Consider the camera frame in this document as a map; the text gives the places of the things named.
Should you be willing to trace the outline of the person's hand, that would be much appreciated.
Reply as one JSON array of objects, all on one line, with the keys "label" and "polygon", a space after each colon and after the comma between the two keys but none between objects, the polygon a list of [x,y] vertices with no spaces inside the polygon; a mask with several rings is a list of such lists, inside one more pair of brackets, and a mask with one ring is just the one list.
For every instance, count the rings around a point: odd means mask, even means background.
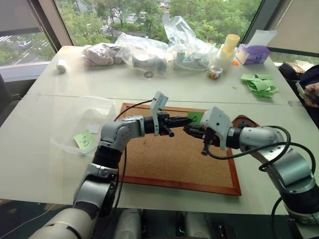
[{"label": "person's hand", "polygon": [[[307,95],[319,95],[319,82],[317,83],[313,83],[313,84],[309,84],[305,87],[304,92]],[[310,106],[310,107],[314,107],[314,108],[318,108],[318,104],[314,104],[311,100],[307,99],[305,100],[305,103]]]}]

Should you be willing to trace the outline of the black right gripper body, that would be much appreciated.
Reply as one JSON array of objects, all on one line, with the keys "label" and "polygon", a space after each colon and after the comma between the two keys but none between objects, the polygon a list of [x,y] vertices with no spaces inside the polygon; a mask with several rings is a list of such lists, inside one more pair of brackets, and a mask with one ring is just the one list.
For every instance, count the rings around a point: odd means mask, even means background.
[{"label": "black right gripper body", "polygon": [[209,150],[209,147],[211,145],[215,147],[220,147],[220,139],[216,135],[216,132],[214,130],[212,130],[211,128],[204,129],[203,127],[201,127],[199,129],[199,132],[200,132],[200,139],[203,139],[203,143],[204,143],[204,148],[201,151],[202,155],[208,154],[207,151]]}]

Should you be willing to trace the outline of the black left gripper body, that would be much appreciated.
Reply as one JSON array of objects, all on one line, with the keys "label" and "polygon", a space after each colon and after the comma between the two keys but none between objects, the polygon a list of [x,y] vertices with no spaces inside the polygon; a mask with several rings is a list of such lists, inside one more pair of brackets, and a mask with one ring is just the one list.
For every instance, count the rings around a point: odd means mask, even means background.
[{"label": "black left gripper body", "polygon": [[174,137],[174,132],[169,127],[170,117],[166,112],[159,113],[159,135],[168,135],[169,137]]}]

